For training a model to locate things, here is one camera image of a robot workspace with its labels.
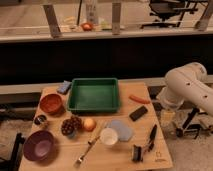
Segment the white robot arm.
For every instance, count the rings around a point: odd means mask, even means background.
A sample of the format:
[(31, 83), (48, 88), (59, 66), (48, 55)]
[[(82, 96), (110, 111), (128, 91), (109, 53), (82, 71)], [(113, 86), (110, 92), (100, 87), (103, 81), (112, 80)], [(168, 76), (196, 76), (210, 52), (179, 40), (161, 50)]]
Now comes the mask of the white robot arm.
[(213, 116), (213, 89), (203, 83), (206, 77), (206, 68), (198, 62), (171, 69), (157, 99), (166, 110), (177, 110), (188, 100)]

